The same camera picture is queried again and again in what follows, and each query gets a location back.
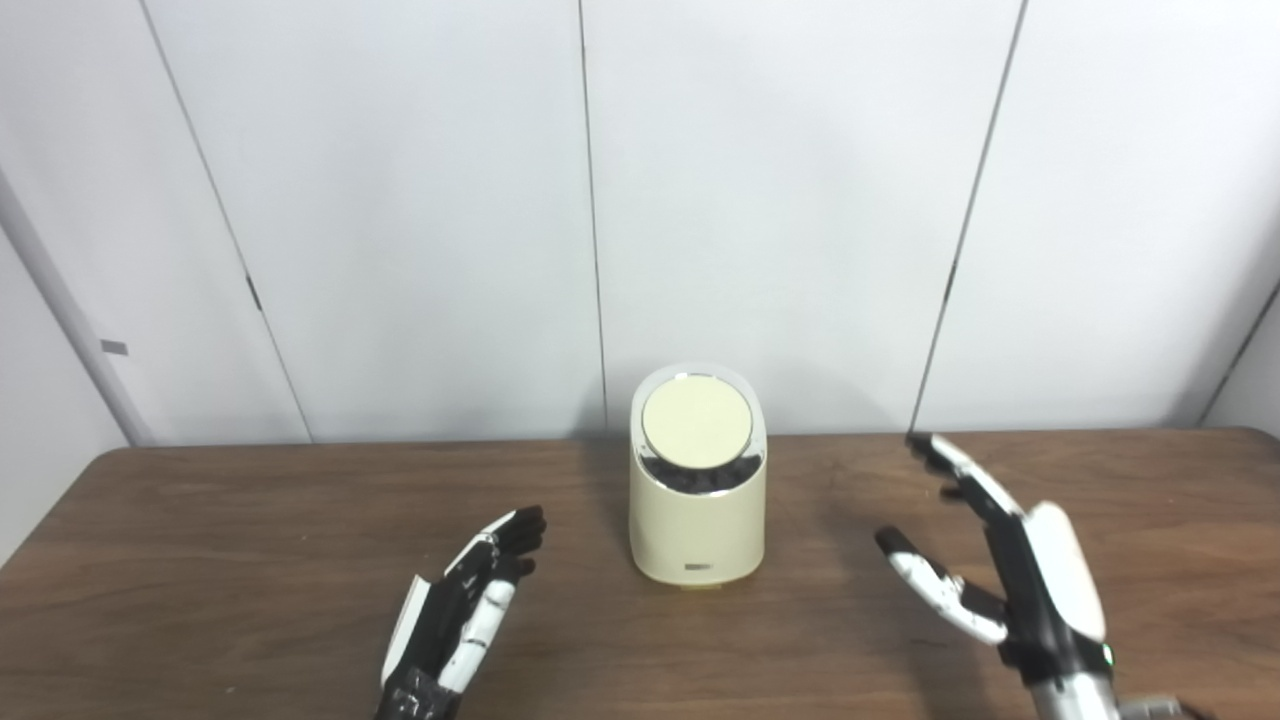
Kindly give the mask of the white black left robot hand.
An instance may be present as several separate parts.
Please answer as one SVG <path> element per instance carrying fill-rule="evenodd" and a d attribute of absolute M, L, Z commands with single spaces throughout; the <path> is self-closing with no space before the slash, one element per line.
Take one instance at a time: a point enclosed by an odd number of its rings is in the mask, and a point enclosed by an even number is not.
<path fill-rule="evenodd" d="M 539 505 L 484 527 L 434 582 L 416 575 L 380 673 L 376 719 L 454 719 L 548 523 Z"/>

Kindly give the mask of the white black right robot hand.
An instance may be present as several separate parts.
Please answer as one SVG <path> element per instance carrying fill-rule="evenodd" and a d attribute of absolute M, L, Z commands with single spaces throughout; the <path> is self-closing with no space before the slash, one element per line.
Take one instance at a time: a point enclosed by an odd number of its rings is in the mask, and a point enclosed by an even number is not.
<path fill-rule="evenodd" d="M 899 577 L 943 620 L 995 647 L 1027 687 L 1076 675 L 1111 682 L 1100 593 L 1065 511 L 1050 501 L 1024 509 L 941 434 L 911 433 L 905 445 L 945 479 L 945 498 L 964 502 L 982 520 L 1004 593 L 951 573 L 897 527 L 882 527 L 876 543 Z"/>

